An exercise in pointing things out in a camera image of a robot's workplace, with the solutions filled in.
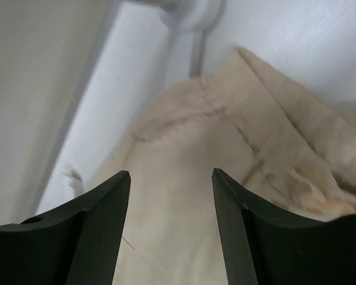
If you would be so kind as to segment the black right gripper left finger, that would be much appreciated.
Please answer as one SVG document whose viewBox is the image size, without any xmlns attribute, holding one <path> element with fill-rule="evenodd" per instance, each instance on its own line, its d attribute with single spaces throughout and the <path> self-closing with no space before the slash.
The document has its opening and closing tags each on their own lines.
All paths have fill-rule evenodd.
<svg viewBox="0 0 356 285">
<path fill-rule="evenodd" d="M 112 284 L 130 187 L 122 170 L 50 211 L 0 226 L 0 284 Z"/>
</svg>

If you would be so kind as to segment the beige trousers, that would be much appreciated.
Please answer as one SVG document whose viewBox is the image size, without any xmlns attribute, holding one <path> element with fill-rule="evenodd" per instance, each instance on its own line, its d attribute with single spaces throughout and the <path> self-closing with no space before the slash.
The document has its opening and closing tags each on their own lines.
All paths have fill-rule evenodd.
<svg viewBox="0 0 356 285">
<path fill-rule="evenodd" d="M 114 284 L 229 284 L 215 169 L 299 216 L 356 214 L 356 107 L 329 108 L 241 47 L 166 91 L 95 179 L 131 177 Z"/>
</svg>

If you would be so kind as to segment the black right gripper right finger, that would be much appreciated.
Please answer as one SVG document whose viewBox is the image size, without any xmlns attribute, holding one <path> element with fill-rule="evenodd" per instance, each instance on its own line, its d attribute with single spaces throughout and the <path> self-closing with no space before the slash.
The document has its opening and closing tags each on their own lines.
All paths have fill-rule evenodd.
<svg viewBox="0 0 356 285">
<path fill-rule="evenodd" d="M 229 284 L 356 284 L 356 214 L 323 222 L 212 174 Z"/>
</svg>

